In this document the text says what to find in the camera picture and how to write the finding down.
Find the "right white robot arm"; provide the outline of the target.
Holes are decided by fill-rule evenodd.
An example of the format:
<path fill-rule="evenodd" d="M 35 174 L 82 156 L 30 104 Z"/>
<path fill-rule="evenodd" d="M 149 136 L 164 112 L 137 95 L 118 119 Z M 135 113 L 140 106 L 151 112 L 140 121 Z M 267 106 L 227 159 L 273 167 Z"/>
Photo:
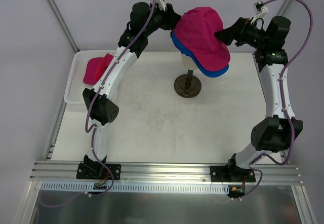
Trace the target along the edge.
<path fill-rule="evenodd" d="M 288 56 L 283 45 L 291 21 L 283 16 L 271 19 L 267 29 L 258 28 L 252 19 L 239 18 L 231 27 L 214 36 L 222 43 L 244 44 L 255 48 L 254 61 L 266 103 L 265 118 L 251 130 L 251 142 L 233 154 L 223 167 L 211 166 L 212 182 L 255 182 L 252 167 L 264 157 L 290 150 L 293 141 L 303 130 L 291 108 L 287 74 Z"/>

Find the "pink cap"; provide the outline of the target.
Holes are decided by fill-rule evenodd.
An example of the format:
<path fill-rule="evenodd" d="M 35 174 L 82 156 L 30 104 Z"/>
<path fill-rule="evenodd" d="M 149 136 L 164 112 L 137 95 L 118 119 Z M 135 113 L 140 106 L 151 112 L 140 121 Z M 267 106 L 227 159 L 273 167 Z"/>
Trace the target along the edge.
<path fill-rule="evenodd" d="M 104 75 L 113 60 L 113 55 L 107 53 L 104 57 L 92 58 L 88 61 L 83 82 L 86 85 L 95 85 Z"/>
<path fill-rule="evenodd" d="M 205 69 L 217 71 L 230 63 L 227 46 L 214 37 L 220 30 L 223 22 L 216 10 L 196 7 L 181 17 L 173 32 Z"/>

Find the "blue cap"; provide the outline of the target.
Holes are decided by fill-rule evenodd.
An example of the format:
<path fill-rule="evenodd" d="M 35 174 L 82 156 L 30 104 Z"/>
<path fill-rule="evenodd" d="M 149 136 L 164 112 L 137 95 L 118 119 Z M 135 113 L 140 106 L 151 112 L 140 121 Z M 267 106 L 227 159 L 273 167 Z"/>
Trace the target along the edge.
<path fill-rule="evenodd" d="M 182 55 L 185 56 L 185 58 L 190 58 L 193 61 L 193 67 L 194 70 L 199 69 L 204 75 L 210 77 L 210 78 L 216 78 L 223 74 L 225 74 L 229 69 L 229 64 L 227 64 L 225 67 L 221 68 L 217 71 L 209 71 L 205 69 L 197 60 L 195 55 L 192 51 L 187 49 L 180 41 L 179 39 L 174 35 L 174 32 L 171 32 L 171 39 L 174 44 L 174 46 L 181 52 Z"/>

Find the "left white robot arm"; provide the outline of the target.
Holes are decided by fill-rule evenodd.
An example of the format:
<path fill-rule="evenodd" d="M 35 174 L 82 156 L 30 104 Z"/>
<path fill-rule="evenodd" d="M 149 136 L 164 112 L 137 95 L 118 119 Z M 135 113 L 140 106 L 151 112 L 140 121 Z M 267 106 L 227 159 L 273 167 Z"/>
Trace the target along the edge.
<path fill-rule="evenodd" d="M 92 133 L 91 146 L 79 164 L 80 173 L 101 178 L 106 173 L 107 127 L 119 112 L 113 102 L 119 84 L 127 70 L 140 57 L 148 45 L 148 38 L 158 29 L 172 31 L 181 15 L 167 3 L 164 9 L 157 4 L 139 2 L 133 5 L 130 20 L 119 38 L 117 50 L 110 64 L 99 73 L 99 79 L 92 89 L 83 90 L 87 108 L 85 131 Z"/>

